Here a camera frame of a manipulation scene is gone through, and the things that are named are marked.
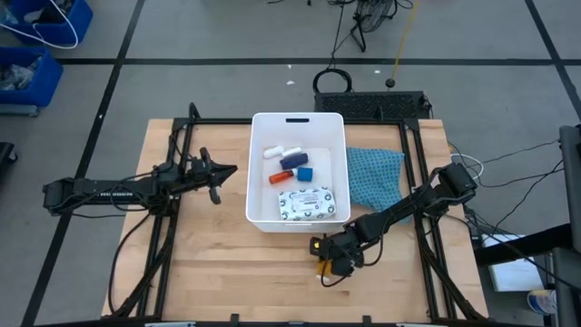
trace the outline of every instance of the teal patterned towel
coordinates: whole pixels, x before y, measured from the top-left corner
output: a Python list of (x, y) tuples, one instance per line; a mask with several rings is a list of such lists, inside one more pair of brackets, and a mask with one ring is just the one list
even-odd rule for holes
[(403, 155), (390, 150), (348, 147), (351, 202), (381, 212), (401, 200), (399, 171)]

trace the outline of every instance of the white box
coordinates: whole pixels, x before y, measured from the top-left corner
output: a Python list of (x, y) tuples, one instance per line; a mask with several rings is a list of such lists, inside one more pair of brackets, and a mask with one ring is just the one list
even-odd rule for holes
[[(309, 155), (305, 167), (313, 169), (312, 182), (291, 178), (270, 184), (269, 176), (281, 172), (281, 157), (264, 159), (264, 150), (276, 145), (299, 146)], [(314, 187), (329, 187), (337, 212), (324, 221), (288, 222), (281, 219), (278, 194)], [(260, 113), (252, 117), (251, 146), (246, 190), (246, 218), (267, 233), (336, 232), (351, 215), (347, 153), (343, 117), (334, 113)]]

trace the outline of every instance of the dark blue cap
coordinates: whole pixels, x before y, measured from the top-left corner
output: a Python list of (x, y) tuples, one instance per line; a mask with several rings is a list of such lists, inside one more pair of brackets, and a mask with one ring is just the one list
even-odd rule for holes
[(301, 182), (312, 181), (312, 168), (299, 167), (297, 179)]
[(309, 162), (309, 156), (307, 154), (297, 154), (284, 158), (281, 160), (282, 170), (290, 170), (292, 168), (297, 168), (302, 164)]

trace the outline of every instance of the black metal frame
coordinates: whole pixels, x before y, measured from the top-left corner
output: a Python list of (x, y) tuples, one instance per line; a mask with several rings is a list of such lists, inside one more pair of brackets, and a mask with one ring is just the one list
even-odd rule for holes
[[(192, 141), (192, 134), (193, 134), (193, 127), (196, 124), (251, 124), (251, 119), (220, 119), (220, 118), (201, 118), (197, 111), (190, 109), (191, 117), (190, 118), (176, 118), (173, 120), (172, 125), (172, 137), (173, 139), (177, 139), (178, 134), (180, 131), (185, 128), (185, 137), (182, 143), (182, 153), (187, 154), (190, 144)], [(416, 179), (413, 169), (413, 163), (411, 161), (411, 152), (409, 150), (409, 138), (408, 138), (408, 130), (411, 131), (412, 136), (414, 138), (414, 144), (416, 147), (416, 152), (418, 156), (419, 162), (419, 170), (422, 182), (426, 182), (428, 179), (428, 167), (426, 164), (426, 158), (423, 152), (423, 143), (421, 141), (421, 135), (419, 130), (419, 122), (417, 119), (404, 119), (404, 120), (388, 120), (388, 121), (377, 121), (374, 119), (345, 119), (345, 124), (370, 124), (370, 125), (392, 125), (397, 126), (399, 129), (399, 136), (401, 139), (401, 149), (402, 152), (405, 154), (404, 156), (404, 164), (406, 169), (406, 176), (408, 179), (408, 184), (410, 191), (416, 186)], [(176, 144), (170, 142), (167, 158), (173, 158), (176, 154)], [(184, 155), (180, 161), (180, 165), (185, 165), (185, 158)], [(137, 304), (137, 310), (135, 311), (135, 317), (103, 317), (101, 320), (97, 321), (86, 321), (86, 322), (66, 322), (66, 323), (56, 323), (50, 325), (42, 325), (42, 326), (51, 326), (51, 327), (110, 327), (110, 326), (144, 326), (146, 323), (156, 323), (162, 322), (162, 314), (163, 314), (163, 305), (165, 302), (165, 296), (167, 292), (167, 283), (169, 277), (169, 270), (171, 265), (171, 258), (172, 258), (172, 244), (173, 239), (176, 231), (177, 226), (177, 219), (179, 215), (179, 205), (180, 205), (180, 197), (175, 198), (173, 203), (173, 210), (167, 216), (170, 220), (168, 233), (166, 237), (170, 237), (171, 247), (170, 253), (167, 255), (162, 263), (161, 271), (160, 271), (160, 281), (159, 287), (157, 290), (157, 294), (155, 297), (155, 306), (153, 310), (153, 315), (145, 315), (147, 302), (149, 301), (149, 292), (145, 291), (142, 298), (139, 300)], [(159, 239), (162, 231), (162, 220), (164, 217), (156, 216), (155, 221), (153, 223), (153, 230), (152, 230), (152, 237), (150, 240), (150, 248), (147, 254), (146, 266), (145, 269), (151, 268), (153, 265), (153, 261), (157, 255), (157, 247), (159, 244)], [(424, 238), (425, 240), (425, 231), (423, 227), (423, 218), (422, 216), (416, 215), (414, 216), (415, 224), (416, 224), (416, 233), (418, 239)], [(446, 259), (444, 255), (443, 245), (441, 241), (441, 234), (439, 232), (438, 224), (435, 220), (430, 218), (430, 227), (433, 229), (432, 234), (432, 241), (434, 243), (434, 252), (436, 254), (438, 264), (440, 268), (443, 269), (443, 272), (447, 272), (446, 270)], [(443, 287), (444, 290), (444, 299), (446, 304), (446, 312), (447, 318), (440, 318), (438, 314), (438, 301), (436, 299), (436, 292), (434, 288), (434, 281), (432, 278), (432, 270), (430, 268), (430, 264), (427, 259), (423, 256), (420, 256), (420, 260), (422, 262), (422, 272), (424, 277), (424, 284), (426, 287), (426, 295), (428, 299), (428, 316), (432, 323), (439, 323), (444, 324), (447, 326), (522, 326), (517, 324), (505, 324), (505, 323), (497, 323), (491, 321), (477, 321), (477, 320), (457, 320), (456, 311), (455, 311), (455, 304), (452, 300), (452, 297), (449, 294), (449, 291), (446, 290), (446, 287)], [(362, 322), (355, 323), (327, 323), (327, 322), (240, 322), (240, 316), (237, 313), (233, 313), (231, 316), (231, 320), (229, 322), (185, 322), (183, 327), (288, 327), (293, 324), (300, 324), (301, 326), (309, 326), (309, 327), (360, 327), (363, 324), (363, 327), (390, 327), (390, 326), (400, 326), (399, 323), (375, 323), (371, 321), (369, 316), (363, 316)]]

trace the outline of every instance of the white patterned package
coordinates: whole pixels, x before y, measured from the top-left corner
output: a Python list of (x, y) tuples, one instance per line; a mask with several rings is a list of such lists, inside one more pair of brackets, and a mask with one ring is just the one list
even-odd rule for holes
[(279, 205), (283, 221), (323, 220), (336, 212), (333, 193), (327, 187), (280, 192)]

